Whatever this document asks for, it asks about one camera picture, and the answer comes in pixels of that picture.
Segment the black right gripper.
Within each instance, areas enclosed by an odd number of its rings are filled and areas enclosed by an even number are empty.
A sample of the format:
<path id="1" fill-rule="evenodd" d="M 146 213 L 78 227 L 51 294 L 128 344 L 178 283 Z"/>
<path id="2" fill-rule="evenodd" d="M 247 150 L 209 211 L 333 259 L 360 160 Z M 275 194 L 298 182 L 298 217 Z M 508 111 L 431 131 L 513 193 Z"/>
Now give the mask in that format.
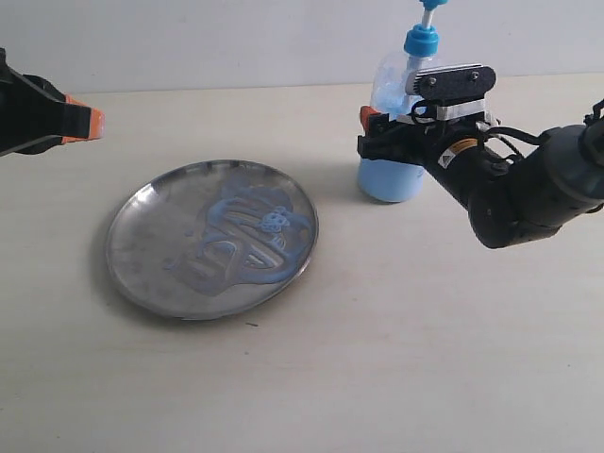
<path id="1" fill-rule="evenodd" d="M 445 146 L 453 121 L 403 117 L 391 120 L 371 106 L 362 106 L 363 134 L 358 137 L 357 152 L 362 159 L 386 160 L 418 165 L 446 165 L 450 160 Z"/>

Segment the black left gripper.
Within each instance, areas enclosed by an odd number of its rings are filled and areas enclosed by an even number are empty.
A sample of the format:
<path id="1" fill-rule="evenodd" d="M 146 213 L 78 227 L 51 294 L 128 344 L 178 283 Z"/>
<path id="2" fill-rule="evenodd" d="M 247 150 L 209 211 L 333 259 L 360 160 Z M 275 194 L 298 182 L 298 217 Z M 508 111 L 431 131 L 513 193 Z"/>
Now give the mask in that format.
<path id="1" fill-rule="evenodd" d="M 43 135 L 50 102 L 64 102 L 61 137 Z M 61 144 L 99 140 L 104 135 L 104 113 L 70 94 L 60 92 L 38 75 L 22 75 L 7 63 L 1 48 L 1 156 L 34 156 Z"/>

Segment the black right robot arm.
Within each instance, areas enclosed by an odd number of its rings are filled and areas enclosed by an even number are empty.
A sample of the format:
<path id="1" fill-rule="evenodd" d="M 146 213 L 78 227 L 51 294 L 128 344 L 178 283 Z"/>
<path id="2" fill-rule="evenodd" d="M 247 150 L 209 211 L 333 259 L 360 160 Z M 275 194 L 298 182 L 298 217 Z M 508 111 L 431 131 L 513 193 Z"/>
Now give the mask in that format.
<path id="1" fill-rule="evenodd" d="M 360 110 L 358 153 L 369 160 L 423 167 L 466 211 L 490 249 L 555 235 L 564 224 L 603 208 L 603 105 L 582 124 L 534 136 L 500 126 L 486 113 L 440 121 L 425 114 L 391 120 Z"/>

